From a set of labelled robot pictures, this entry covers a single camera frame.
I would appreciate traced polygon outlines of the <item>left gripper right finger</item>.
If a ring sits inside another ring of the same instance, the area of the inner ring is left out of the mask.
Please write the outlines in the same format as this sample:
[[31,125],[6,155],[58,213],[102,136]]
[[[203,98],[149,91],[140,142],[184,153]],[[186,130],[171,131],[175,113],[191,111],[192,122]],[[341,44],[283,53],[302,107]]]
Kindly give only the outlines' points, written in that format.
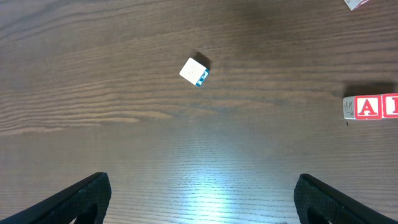
[[300,175],[294,204],[304,224],[397,224],[309,174]]

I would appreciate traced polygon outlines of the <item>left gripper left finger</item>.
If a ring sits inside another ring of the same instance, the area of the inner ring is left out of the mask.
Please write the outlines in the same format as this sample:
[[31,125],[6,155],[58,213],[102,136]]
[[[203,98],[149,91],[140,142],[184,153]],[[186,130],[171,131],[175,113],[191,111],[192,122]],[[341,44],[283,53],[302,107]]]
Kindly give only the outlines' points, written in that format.
[[105,172],[97,172],[55,195],[1,220],[1,224],[102,224],[111,199]]

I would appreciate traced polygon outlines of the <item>red letter A block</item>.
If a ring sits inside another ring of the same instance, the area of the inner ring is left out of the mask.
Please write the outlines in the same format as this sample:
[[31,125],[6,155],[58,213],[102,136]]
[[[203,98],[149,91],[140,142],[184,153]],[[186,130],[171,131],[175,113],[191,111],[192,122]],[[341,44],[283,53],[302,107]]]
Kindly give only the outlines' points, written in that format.
[[343,99],[344,119],[382,119],[381,95],[349,96]]

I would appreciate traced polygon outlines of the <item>red letter I block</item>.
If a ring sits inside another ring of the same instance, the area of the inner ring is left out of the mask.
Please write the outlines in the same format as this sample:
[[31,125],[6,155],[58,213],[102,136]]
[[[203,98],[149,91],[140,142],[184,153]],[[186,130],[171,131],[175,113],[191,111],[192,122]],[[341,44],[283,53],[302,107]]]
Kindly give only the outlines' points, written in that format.
[[382,118],[398,118],[398,94],[388,93],[382,95]]

